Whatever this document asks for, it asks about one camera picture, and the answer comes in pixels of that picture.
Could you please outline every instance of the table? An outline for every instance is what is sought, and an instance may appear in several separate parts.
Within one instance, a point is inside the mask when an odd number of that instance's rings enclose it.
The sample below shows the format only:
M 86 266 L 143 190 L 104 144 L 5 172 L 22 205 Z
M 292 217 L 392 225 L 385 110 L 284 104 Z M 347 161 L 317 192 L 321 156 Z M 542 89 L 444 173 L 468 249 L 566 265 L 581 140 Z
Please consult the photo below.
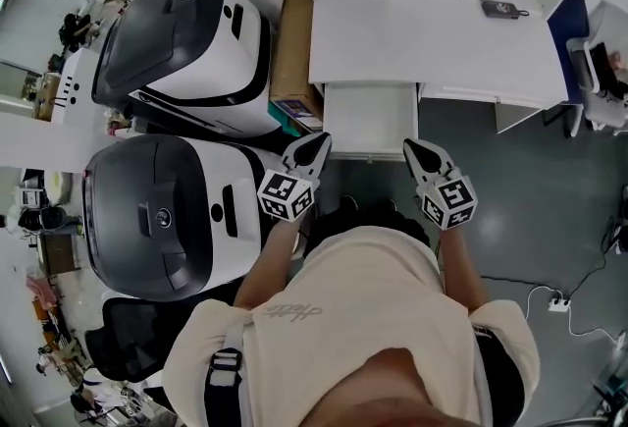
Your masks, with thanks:
M 567 98 L 545 20 L 488 19 L 478 0 L 319 0 L 309 80 L 326 101 L 340 85 L 420 83 L 419 99 L 493 102 L 498 132 Z
M 39 235 L 37 236 L 37 253 L 46 277 L 78 270 L 75 264 L 72 236 Z

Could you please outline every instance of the backpack strap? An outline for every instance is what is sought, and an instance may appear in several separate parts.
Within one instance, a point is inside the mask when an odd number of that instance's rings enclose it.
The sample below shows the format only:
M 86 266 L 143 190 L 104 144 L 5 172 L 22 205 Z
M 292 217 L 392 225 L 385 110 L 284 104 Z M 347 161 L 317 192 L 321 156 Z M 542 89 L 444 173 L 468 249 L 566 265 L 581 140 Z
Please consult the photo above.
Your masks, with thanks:
M 488 399 L 492 425 L 513 427 L 523 413 L 525 405 L 525 389 L 521 373 L 512 357 L 508 355 L 503 343 L 492 330 L 477 326 L 473 329 L 477 342 L 476 375 L 481 366 L 488 385 L 487 397 L 487 391 L 476 382 L 480 410 L 482 412 L 482 404 Z
M 253 427 L 243 354 L 244 324 L 229 328 L 223 348 L 209 362 L 204 393 L 208 425 Z
M 473 385 L 478 398 L 478 412 L 480 413 L 480 425 L 482 427 L 494 427 L 493 424 L 493 402 L 491 401 L 491 391 L 489 380 L 484 368 L 484 359 L 480 351 L 479 339 L 476 334 L 473 355 Z

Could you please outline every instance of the blue chair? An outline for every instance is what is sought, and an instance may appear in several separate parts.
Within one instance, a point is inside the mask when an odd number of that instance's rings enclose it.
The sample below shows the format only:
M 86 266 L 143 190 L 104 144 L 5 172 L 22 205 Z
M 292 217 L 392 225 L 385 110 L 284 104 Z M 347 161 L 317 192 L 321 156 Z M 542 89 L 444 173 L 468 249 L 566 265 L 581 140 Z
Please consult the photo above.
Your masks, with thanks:
M 570 106 L 575 106 L 576 118 L 568 133 L 574 137 L 584 111 L 583 93 L 597 94 L 600 91 L 587 41 L 590 28 L 585 0 L 562 0 L 549 17 L 548 26 L 560 60 L 568 99 L 562 103 L 563 108 L 544 124 L 549 125 L 564 115 Z

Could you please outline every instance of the fiducial marker cube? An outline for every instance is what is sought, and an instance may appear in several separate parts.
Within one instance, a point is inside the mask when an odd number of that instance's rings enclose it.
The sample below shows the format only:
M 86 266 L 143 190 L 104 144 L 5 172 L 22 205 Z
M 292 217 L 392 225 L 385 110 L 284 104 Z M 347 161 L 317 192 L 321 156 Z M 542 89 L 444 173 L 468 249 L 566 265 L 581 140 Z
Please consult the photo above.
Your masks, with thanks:
M 269 169 L 257 198 L 266 214 L 292 222 L 314 203 L 314 188 L 307 180 Z
M 440 178 L 421 196 L 421 209 L 441 230 L 457 227 L 473 217 L 478 205 L 469 178 Z

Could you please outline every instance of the strap buckle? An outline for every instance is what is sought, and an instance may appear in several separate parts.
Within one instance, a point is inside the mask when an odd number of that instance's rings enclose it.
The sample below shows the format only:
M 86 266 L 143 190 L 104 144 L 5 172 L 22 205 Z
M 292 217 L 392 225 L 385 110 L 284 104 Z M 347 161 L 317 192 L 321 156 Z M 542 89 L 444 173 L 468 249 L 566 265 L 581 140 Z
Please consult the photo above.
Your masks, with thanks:
M 222 348 L 212 355 L 209 368 L 212 371 L 231 371 L 237 373 L 242 367 L 242 352 L 235 348 Z

